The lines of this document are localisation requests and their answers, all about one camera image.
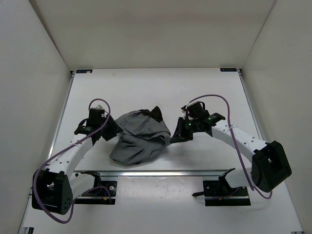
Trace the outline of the right blue corner label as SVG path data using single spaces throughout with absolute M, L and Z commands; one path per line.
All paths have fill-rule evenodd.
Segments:
M 220 68 L 221 72 L 237 72 L 236 68 Z

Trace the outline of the aluminium front table rail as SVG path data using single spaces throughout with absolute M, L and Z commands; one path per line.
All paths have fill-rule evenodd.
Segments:
M 212 176 L 218 177 L 223 174 L 233 171 L 234 168 L 223 171 L 223 170 L 193 170 L 193 171 L 74 171 L 72 174 L 69 174 L 68 179 L 73 179 L 79 175 L 90 175 L 93 177 L 147 177 L 147 176 L 156 176 L 156 177 L 169 177 L 169 176 Z

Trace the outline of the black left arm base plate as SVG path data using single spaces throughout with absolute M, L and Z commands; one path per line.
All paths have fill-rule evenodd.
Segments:
M 102 180 L 99 172 L 73 173 L 70 187 L 75 204 L 115 205 L 117 181 Z

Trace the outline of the grey pleated skirt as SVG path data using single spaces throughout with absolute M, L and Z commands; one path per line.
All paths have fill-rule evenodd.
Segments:
M 109 157 L 119 164 L 130 166 L 151 161 L 170 145 L 171 132 L 158 106 L 123 114 L 116 123 L 122 132 Z

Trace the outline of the left blue corner label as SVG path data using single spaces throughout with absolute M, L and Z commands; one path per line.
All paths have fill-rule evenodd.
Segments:
M 90 74 L 92 73 L 92 69 L 77 69 L 76 74 Z

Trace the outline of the blue corner label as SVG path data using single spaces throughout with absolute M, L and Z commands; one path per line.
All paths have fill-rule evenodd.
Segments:
M 92 69 L 77 69 L 76 74 L 90 74 L 92 73 Z
M 236 68 L 220 68 L 221 72 L 237 72 Z

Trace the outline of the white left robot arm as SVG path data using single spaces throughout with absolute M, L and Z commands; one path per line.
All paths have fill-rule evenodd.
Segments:
M 106 113 L 81 121 L 70 141 L 70 149 L 34 173 L 32 208 L 50 215 L 64 215 L 72 211 L 79 196 L 104 194 L 110 197 L 108 189 L 102 186 L 99 172 L 85 170 L 77 173 L 75 169 L 100 138 L 109 141 L 121 131 Z

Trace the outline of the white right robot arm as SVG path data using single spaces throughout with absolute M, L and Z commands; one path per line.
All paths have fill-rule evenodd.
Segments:
M 265 193 L 287 179 L 291 168 L 283 146 L 273 141 L 268 143 L 231 126 L 224 116 L 214 113 L 210 116 L 179 117 L 170 143 L 193 140 L 194 133 L 207 133 L 238 149 L 250 163 L 250 168 L 229 169 L 219 177 L 218 188 L 224 195 L 230 195 L 237 187 L 248 186 Z

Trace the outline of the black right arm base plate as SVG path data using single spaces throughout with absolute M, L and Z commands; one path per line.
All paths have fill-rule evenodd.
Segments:
M 233 170 L 227 170 L 217 180 L 205 179 L 203 191 L 195 192 L 192 196 L 204 196 L 205 206 L 251 206 L 247 188 L 231 188 L 226 181 L 226 175 Z

